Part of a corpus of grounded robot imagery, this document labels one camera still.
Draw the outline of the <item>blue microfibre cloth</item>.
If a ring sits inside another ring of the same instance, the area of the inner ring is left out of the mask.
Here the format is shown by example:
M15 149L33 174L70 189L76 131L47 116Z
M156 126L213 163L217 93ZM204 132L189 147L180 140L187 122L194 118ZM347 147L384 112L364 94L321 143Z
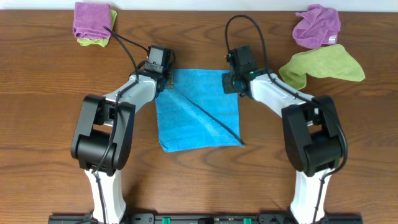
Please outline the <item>blue microfibre cloth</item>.
M159 142L165 152L243 146L236 93L226 94L226 70L174 70L174 88L156 99Z

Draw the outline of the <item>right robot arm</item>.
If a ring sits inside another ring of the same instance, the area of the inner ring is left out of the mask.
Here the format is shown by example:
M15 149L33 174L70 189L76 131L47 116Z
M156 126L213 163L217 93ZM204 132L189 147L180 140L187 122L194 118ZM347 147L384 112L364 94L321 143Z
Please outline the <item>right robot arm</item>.
M290 212L296 223L320 223L331 176L348 160L348 143L335 104L329 96L314 97L265 71L222 75L226 94L239 93L263 103L282 119L285 151L296 170Z

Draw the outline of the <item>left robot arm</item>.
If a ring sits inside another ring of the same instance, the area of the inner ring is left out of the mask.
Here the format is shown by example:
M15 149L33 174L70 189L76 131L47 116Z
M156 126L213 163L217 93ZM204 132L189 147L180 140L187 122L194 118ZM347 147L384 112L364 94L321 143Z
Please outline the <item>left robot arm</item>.
M121 171L130 155L135 115L162 91L173 88L173 72L141 70L111 93L84 98L71 155L90 181L94 201L90 223L126 220Z

